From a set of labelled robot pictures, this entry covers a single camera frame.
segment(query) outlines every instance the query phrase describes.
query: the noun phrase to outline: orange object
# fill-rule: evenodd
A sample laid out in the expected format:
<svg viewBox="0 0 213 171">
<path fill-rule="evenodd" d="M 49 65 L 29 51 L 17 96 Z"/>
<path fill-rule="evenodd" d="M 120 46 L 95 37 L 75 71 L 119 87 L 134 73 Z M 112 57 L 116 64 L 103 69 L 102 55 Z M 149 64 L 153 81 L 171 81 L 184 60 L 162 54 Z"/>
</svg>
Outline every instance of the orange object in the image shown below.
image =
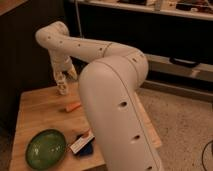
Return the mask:
<svg viewBox="0 0 213 171">
<path fill-rule="evenodd" d="M 80 101 L 72 102 L 66 106 L 65 110 L 66 110 L 66 112 L 72 112 L 73 110 L 79 108 L 80 106 L 81 106 Z"/>
</svg>

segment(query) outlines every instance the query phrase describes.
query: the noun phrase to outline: floor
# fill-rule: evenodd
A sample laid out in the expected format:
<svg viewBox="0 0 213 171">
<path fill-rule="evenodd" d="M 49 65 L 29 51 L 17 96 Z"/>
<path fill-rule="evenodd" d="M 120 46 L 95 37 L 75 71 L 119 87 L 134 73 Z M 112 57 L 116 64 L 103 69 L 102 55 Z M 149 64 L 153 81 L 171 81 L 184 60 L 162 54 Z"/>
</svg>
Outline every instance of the floor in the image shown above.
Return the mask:
<svg viewBox="0 0 213 171">
<path fill-rule="evenodd" d="M 165 171 L 202 171 L 202 150 L 213 139 L 212 104 L 143 88 L 138 93 L 163 142 L 158 152 Z M 0 130 L 1 171 L 9 170 L 12 139 Z M 210 146 L 204 153 L 204 163 L 213 171 Z"/>
</svg>

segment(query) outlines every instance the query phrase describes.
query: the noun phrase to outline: green bowl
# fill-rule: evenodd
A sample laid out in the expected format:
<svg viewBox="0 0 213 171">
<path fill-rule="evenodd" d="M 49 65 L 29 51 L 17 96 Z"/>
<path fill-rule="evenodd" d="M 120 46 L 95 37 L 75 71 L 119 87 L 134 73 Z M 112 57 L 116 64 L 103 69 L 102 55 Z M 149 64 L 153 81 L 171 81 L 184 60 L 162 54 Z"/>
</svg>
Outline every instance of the green bowl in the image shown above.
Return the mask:
<svg viewBox="0 0 213 171">
<path fill-rule="evenodd" d="M 47 170 L 58 163 L 66 151 L 64 135 L 55 129 L 35 135 L 27 146 L 25 159 L 35 170 Z"/>
</svg>

